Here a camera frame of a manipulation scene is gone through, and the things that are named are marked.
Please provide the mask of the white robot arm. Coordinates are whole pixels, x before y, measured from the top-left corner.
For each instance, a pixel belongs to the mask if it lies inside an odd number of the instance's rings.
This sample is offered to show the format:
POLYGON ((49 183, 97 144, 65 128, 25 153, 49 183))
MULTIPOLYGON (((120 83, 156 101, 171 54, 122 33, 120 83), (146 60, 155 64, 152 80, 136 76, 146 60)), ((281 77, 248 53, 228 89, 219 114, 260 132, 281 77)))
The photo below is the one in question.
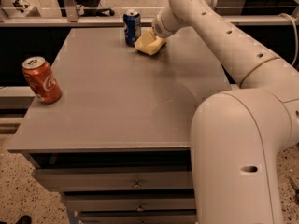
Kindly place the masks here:
POLYGON ((283 224, 277 154, 299 143, 298 72, 218 15, 206 0, 168 0, 155 18, 167 38, 191 26, 235 81, 192 118, 199 224, 283 224))

